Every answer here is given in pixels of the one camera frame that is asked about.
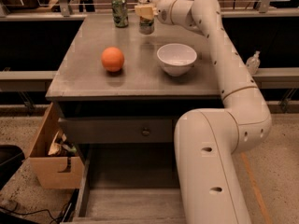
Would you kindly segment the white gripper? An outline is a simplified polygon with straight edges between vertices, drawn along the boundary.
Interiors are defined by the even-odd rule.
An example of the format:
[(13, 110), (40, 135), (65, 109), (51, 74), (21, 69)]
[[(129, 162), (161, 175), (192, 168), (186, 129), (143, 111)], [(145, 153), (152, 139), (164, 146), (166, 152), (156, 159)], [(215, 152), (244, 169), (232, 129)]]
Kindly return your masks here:
[(157, 0), (155, 5), (136, 5), (135, 14), (147, 20), (153, 20), (155, 16), (159, 22), (172, 25), (171, 13), (177, 0)]

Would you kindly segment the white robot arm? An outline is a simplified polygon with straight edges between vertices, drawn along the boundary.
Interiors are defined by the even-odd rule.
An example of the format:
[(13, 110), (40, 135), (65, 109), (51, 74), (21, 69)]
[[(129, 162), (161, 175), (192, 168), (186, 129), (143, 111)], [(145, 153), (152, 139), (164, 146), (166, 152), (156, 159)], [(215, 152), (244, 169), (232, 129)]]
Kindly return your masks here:
[(194, 109), (175, 128), (174, 147), (187, 224), (251, 224), (232, 155), (261, 144), (272, 118), (222, 24), (218, 0), (157, 0), (135, 13), (207, 39), (222, 109)]

